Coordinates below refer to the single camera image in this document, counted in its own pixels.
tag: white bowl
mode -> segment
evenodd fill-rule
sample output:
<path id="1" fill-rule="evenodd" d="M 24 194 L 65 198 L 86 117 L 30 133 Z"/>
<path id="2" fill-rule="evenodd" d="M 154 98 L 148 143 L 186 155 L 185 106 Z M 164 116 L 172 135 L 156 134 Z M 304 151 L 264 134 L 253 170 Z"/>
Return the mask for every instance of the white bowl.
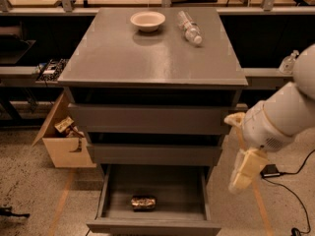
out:
<path id="1" fill-rule="evenodd" d="M 165 21 L 165 15 L 159 12 L 138 12 L 134 14 L 130 21 L 143 32 L 152 32 Z"/>

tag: cabinet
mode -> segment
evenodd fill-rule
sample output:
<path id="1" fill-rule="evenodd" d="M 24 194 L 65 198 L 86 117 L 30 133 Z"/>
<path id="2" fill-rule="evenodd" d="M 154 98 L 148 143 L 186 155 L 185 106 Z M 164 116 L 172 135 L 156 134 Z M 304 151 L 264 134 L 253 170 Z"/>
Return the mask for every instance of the cabinet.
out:
<path id="1" fill-rule="evenodd" d="M 152 33 L 130 17 L 159 11 Z M 187 10 L 200 26 L 201 47 L 176 25 Z M 104 177 L 92 232 L 141 235 L 217 235 L 206 185 L 247 81 L 212 8 L 103 8 L 58 83 Z M 157 207 L 135 212 L 133 195 L 154 195 Z"/>

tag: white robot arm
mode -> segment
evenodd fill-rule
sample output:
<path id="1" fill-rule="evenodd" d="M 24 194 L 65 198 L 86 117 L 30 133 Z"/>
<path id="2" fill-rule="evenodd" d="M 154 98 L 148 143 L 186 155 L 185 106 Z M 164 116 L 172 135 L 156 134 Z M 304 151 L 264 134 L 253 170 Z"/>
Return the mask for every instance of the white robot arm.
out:
<path id="1" fill-rule="evenodd" d="M 236 126 L 249 149 L 236 157 L 229 190 L 239 193 L 268 164 L 267 151 L 278 151 L 294 142 L 295 136 L 315 126 L 315 44 L 297 58 L 294 83 L 288 83 L 246 114 L 227 116 L 225 123 Z"/>

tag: concrete floor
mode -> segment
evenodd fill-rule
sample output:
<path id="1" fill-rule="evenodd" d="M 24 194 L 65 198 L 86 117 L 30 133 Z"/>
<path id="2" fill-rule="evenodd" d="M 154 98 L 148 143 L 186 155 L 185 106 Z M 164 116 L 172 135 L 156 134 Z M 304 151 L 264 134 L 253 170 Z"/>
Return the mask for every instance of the concrete floor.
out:
<path id="1" fill-rule="evenodd" d="M 30 218 L 0 217 L 0 235 L 85 236 L 87 220 L 95 218 L 102 186 L 96 169 L 58 169 L 40 142 L 32 147 L 39 128 L 0 128 L 0 206 Z M 300 134 L 296 143 L 269 155 L 281 171 L 295 171 L 315 148 L 315 129 Z M 234 130 L 226 136 L 219 165 L 207 186 L 213 222 L 219 236 L 288 236 L 292 227 L 307 229 L 296 197 L 259 177 L 242 194 L 227 190 L 236 153 Z M 273 179 L 291 188 L 304 202 L 315 235 L 315 154 L 295 176 Z"/>

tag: clear plastic bottle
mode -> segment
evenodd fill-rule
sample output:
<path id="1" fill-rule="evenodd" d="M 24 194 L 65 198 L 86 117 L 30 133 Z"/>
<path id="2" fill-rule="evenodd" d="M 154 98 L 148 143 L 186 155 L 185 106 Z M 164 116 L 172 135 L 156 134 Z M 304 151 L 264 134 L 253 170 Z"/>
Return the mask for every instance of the clear plastic bottle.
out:
<path id="1" fill-rule="evenodd" d="M 279 66 L 280 72 L 282 72 L 285 75 L 292 74 L 296 56 L 298 55 L 299 55 L 298 51 L 293 50 L 290 56 L 285 57 Z"/>
<path id="2" fill-rule="evenodd" d="M 203 38 L 201 37 L 200 29 L 197 24 L 193 22 L 188 12 L 180 11 L 177 14 L 177 22 L 179 28 L 183 31 L 185 38 L 189 42 L 195 45 L 201 44 Z"/>

